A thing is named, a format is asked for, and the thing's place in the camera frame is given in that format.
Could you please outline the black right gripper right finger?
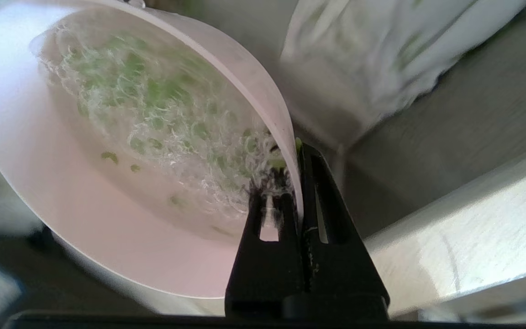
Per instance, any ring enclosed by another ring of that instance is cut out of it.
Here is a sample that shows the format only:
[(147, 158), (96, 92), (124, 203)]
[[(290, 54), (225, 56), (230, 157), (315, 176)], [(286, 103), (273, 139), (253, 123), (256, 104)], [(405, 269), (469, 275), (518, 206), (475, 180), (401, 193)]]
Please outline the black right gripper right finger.
[(315, 148), (299, 152), (305, 216), (301, 225), (305, 318), (387, 318), (389, 294), (359, 237), (327, 162)]

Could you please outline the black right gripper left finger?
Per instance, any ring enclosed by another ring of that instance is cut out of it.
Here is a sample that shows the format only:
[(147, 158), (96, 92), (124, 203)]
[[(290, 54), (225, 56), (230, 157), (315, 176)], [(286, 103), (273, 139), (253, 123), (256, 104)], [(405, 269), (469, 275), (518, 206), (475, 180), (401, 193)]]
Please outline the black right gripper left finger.
[[(292, 196), (266, 192), (270, 183), (286, 184), (277, 170), (249, 185), (249, 208), (225, 293), (227, 318), (281, 318), (286, 298), (303, 292), (305, 280), (298, 237), (298, 214)], [(260, 237), (266, 202), (278, 230), (277, 241)]]

